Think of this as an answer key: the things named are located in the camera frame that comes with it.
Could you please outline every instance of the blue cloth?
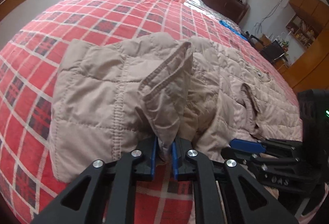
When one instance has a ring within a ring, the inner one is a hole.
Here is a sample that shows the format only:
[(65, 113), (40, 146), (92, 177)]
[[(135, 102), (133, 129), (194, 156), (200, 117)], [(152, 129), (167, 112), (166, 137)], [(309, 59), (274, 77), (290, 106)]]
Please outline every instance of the blue cloth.
[(233, 33), (235, 33), (236, 35), (240, 36), (243, 40), (248, 41), (248, 39), (246, 39), (242, 34), (240, 34), (237, 30), (235, 30), (233, 27), (231, 27), (228, 23), (226, 23), (223, 20), (220, 20), (219, 23), (222, 26), (225, 26), (226, 28), (230, 29)]

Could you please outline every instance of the metal screw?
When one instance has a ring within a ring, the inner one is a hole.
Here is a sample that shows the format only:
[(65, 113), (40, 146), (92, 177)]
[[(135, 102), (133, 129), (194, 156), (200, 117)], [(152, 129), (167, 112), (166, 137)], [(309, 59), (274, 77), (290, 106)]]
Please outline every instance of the metal screw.
[(139, 157), (139, 156), (142, 155), (142, 152), (140, 150), (134, 150), (134, 151), (131, 152), (131, 155), (133, 157)]
[(194, 156), (197, 156), (198, 155), (198, 152), (196, 150), (189, 150), (187, 152), (187, 155), (188, 156), (191, 156), (191, 157), (194, 157)]
[(102, 160), (96, 160), (93, 162), (93, 167), (99, 168), (101, 166), (103, 166), (103, 161)]
[(232, 160), (232, 159), (228, 159), (226, 161), (226, 165), (229, 166), (229, 167), (235, 167), (236, 166), (236, 161)]

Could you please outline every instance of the plaid blanket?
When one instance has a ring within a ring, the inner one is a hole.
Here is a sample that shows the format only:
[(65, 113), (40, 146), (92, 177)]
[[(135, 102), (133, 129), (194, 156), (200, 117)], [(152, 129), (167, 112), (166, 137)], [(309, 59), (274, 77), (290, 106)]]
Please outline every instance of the plaid blanket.
[[(47, 137), (56, 73), (69, 42), (99, 46), (152, 32), (193, 35), (239, 49), (272, 75), (288, 99), (291, 88), (250, 44), (218, 22), (170, 0), (62, 0), (22, 28), (0, 52), (0, 192), (21, 223), (30, 223), (66, 186), (52, 173)], [(176, 182), (170, 165), (137, 186), (135, 223), (188, 223), (190, 182)]]

